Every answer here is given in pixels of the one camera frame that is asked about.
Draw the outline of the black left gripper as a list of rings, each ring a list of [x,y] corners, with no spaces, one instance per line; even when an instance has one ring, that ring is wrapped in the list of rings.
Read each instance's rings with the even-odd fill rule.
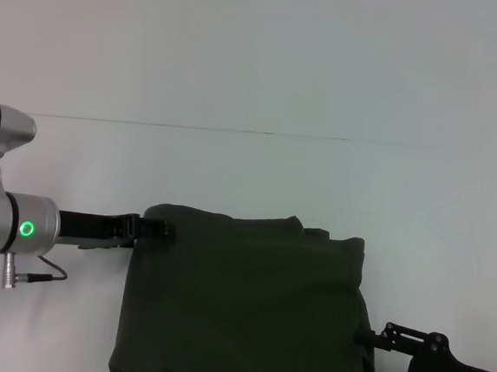
[[[132,248],[136,239],[174,241],[176,227],[161,219],[140,217],[137,213],[98,215],[60,211],[58,245],[79,249]]]

